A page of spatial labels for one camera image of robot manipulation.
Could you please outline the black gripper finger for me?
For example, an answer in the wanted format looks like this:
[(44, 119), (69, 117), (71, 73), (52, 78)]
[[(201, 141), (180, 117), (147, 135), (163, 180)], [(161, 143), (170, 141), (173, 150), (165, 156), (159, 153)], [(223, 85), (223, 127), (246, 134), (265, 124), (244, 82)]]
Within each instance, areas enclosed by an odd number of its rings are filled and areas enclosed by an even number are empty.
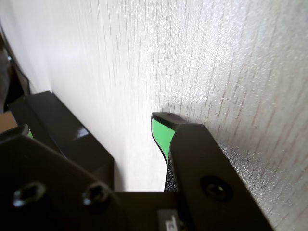
[(151, 115), (165, 160), (172, 167), (183, 219), (191, 231), (270, 231), (272, 226), (208, 129), (168, 112)]
[(26, 135), (0, 136), (3, 231), (125, 231), (123, 209), (108, 186)]

